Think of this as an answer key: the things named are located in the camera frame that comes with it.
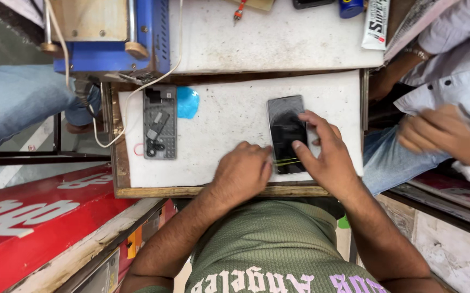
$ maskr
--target smartphone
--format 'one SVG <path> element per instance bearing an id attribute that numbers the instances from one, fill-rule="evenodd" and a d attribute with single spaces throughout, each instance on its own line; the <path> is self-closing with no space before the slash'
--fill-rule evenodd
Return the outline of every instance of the smartphone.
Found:
<path id="1" fill-rule="evenodd" d="M 307 145 L 306 123 L 298 119 L 298 114 L 303 113 L 302 96 L 269 100 L 267 110 L 277 173 L 283 175 L 305 172 L 291 145 L 295 140 Z"/>
<path id="2" fill-rule="evenodd" d="M 296 9 L 304 9 L 304 8 L 331 4 L 334 1 L 335 0 L 293 0 L 293 6 Z"/>

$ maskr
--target glue tube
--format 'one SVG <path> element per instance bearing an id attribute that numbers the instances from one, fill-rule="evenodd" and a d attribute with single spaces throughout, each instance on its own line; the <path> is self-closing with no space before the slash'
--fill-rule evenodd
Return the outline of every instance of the glue tube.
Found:
<path id="1" fill-rule="evenodd" d="M 390 0 L 369 0 L 362 48 L 385 50 Z"/>

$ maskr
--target rubber band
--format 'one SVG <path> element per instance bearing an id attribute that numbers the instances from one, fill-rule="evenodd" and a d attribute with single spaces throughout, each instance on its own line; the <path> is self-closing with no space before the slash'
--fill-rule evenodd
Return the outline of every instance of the rubber band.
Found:
<path id="1" fill-rule="evenodd" d="M 137 149 L 137 147 L 140 146 L 140 145 L 143 145 L 143 143 L 141 142 L 141 143 L 138 143 L 138 144 L 134 145 L 134 154 L 137 155 L 137 156 L 144 156 L 144 154 L 142 154 L 142 153 L 141 153 L 141 154 L 138 154 L 138 153 L 135 151 L 135 149 Z"/>

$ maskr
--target wristwatch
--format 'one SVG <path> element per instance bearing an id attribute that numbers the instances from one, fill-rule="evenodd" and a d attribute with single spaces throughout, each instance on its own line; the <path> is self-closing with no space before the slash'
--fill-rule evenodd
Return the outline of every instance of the wristwatch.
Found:
<path id="1" fill-rule="evenodd" d="M 421 58 L 423 61 L 427 61 L 430 58 L 430 56 L 427 53 L 425 53 L 421 50 L 418 50 L 418 49 L 406 48 L 404 51 L 408 52 L 408 53 L 414 53 L 419 58 Z"/>

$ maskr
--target work table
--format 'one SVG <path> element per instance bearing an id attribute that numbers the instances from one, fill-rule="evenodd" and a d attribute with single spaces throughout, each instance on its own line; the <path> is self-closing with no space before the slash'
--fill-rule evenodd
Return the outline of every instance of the work table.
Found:
<path id="1" fill-rule="evenodd" d="M 361 48 L 365 14 L 339 17 L 338 2 L 297 10 L 292 0 L 270 11 L 239 3 L 184 0 L 183 55 L 175 73 L 305 71 L 378 67 L 382 50 Z M 179 58 L 179 0 L 169 0 L 170 60 Z"/>

